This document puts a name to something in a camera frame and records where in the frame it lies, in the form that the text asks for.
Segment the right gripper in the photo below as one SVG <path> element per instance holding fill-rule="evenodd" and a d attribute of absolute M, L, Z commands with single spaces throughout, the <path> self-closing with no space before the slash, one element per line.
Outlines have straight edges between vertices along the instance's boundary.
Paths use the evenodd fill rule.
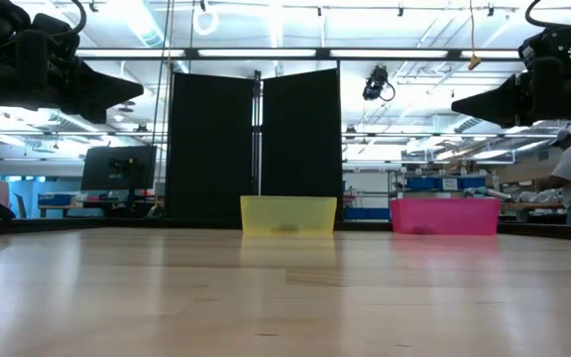
<path fill-rule="evenodd" d="M 536 59 L 532 75 L 513 74 L 496 89 L 453 101 L 451 110 L 502 128 L 571 120 L 571 61 Z"/>

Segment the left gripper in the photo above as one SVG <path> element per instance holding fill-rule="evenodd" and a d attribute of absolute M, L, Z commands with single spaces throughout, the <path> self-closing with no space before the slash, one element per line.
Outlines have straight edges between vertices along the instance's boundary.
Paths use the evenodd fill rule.
<path fill-rule="evenodd" d="M 144 93 L 140 83 L 104 74 L 75 58 L 76 33 L 21 33 L 15 45 L 20 106 L 75 112 L 93 124 L 105 124 L 107 111 Z"/>

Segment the black computer monitor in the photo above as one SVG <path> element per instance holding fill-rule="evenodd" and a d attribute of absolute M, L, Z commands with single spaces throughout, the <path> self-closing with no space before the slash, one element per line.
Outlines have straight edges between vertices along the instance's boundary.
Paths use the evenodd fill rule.
<path fill-rule="evenodd" d="M 152 188 L 158 148 L 94 147 L 84 160 L 81 190 Z"/>

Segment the grey metal cylinder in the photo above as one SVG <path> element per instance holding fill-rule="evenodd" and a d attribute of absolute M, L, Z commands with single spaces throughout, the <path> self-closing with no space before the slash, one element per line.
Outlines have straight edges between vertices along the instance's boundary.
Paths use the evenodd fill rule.
<path fill-rule="evenodd" d="M 499 192 L 494 189 L 487 188 L 485 186 L 465 188 L 464 195 L 466 197 L 474 197 L 482 195 L 485 197 L 497 198 L 502 201 L 511 201 L 513 199 L 509 194 Z"/>

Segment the blue storage box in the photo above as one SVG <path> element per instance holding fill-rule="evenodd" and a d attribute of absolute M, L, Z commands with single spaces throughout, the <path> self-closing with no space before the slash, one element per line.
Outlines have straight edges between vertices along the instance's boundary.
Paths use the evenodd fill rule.
<path fill-rule="evenodd" d="M 48 192 L 38 195 L 38 206 L 76 206 L 76 195 L 63 192 Z"/>

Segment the black folding screen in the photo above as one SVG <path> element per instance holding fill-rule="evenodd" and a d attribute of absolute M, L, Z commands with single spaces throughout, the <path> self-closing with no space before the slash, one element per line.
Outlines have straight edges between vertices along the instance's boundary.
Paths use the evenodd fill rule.
<path fill-rule="evenodd" d="M 236 225 L 240 198 L 343 195 L 341 103 L 335 68 L 263 82 L 178 73 L 172 81 L 165 210 L 187 225 Z"/>

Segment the red plastic bin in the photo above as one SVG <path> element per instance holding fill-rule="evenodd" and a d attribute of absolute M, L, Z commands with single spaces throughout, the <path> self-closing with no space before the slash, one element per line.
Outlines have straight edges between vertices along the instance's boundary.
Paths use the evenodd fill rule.
<path fill-rule="evenodd" d="M 400 198 L 390 203 L 393 229 L 402 234 L 492 236 L 500 208 L 495 198 Z"/>

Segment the blue low bin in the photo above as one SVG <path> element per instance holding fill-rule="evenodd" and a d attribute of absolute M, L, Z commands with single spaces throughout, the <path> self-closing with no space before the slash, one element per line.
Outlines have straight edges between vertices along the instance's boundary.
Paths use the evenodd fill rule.
<path fill-rule="evenodd" d="M 344 209 L 346 220 L 386 220 L 391 218 L 388 208 L 346 207 Z"/>

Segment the black overhead crossbar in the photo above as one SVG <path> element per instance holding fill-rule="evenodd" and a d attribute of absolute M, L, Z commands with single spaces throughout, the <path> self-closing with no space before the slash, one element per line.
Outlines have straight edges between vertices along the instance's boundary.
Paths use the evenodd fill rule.
<path fill-rule="evenodd" d="M 470 60 L 519 61 L 516 50 L 467 49 L 352 49 L 352 48 L 171 48 L 163 49 L 79 49 L 84 60 Z"/>

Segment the yellow plastic bin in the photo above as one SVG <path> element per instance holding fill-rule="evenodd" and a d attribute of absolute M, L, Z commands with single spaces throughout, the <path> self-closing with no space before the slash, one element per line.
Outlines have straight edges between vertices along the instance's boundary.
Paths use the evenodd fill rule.
<path fill-rule="evenodd" d="M 242 195 L 242 228 L 246 235 L 332 235 L 336 197 Z"/>

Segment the black table frame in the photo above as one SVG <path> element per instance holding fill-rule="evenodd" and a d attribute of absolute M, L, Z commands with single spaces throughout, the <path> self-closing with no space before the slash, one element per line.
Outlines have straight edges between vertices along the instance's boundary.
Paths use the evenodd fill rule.
<path fill-rule="evenodd" d="M 66 219 L 15 219 L 0 220 L 0 235 L 13 233 L 37 233 L 92 228 L 161 228 L 161 229 L 241 229 L 240 223 L 187 225 L 169 219 L 114 219 L 114 218 L 66 218 Z M 499 234 L 571 240 L 571 226 L 553 224 L 499 223 Z"/>

